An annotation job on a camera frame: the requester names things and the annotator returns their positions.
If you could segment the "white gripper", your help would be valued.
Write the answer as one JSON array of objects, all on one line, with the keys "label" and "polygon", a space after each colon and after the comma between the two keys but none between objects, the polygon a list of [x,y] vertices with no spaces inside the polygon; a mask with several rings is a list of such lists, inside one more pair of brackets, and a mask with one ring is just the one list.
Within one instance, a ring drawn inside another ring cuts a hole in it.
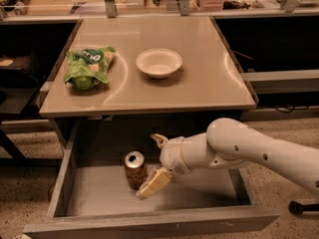
[{"label": "white gripper", "polygon": [[192,172],[189,162],[191,142],[183,136],[168,139],[166,136],[153,133],[151,135],[160,151],[159,161],[163,167],[155,166],[148,171],[148,177],[136,193],[136,198],[145,200],[166,187],[172,174],[189,174]]}]

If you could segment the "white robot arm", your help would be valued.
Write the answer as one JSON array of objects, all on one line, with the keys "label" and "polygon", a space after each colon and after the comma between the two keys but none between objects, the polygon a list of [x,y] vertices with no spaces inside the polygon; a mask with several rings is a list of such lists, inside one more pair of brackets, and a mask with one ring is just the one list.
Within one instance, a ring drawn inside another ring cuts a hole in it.
[{"label": "white robot arm", "polygon": [[235,119],[216,119],[206,132],[168,139],[152,135],[160,148],[160,168],[150,173],[136,193],[147,199],[168,185],[176,175],[199,168],[235,167],[258,163],[304,189],[319,192],[319,149],[276,139]]}]

